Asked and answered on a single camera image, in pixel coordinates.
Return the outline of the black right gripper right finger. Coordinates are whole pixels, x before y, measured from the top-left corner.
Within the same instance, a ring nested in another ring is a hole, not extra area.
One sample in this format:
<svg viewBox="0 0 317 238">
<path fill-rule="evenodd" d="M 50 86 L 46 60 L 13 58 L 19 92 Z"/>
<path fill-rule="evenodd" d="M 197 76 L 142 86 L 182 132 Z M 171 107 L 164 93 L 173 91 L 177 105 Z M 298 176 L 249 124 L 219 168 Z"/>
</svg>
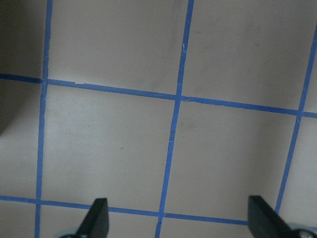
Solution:
<svg viewBox="0 0 317 238">
<path fill-rule="evenodd" d="M 254 238 L 294 238 L 292 229 L 259 195 L 248 197 L 248 228 Z"/>
</svg>

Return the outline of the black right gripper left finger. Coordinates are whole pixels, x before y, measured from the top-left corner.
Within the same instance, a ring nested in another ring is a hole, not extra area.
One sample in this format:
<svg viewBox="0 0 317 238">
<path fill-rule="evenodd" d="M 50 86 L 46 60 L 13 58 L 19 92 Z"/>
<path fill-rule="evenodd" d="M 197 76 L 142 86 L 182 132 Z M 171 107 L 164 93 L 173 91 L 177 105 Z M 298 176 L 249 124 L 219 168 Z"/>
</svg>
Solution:
<svg viewBox="0 0 317 238">
<path fill-rule="evenodd" d="M 106 198 L 96 198 L 75 233 L 76 238 L 106 238 L 109 232 L 109 214 Z"/>
</svg>

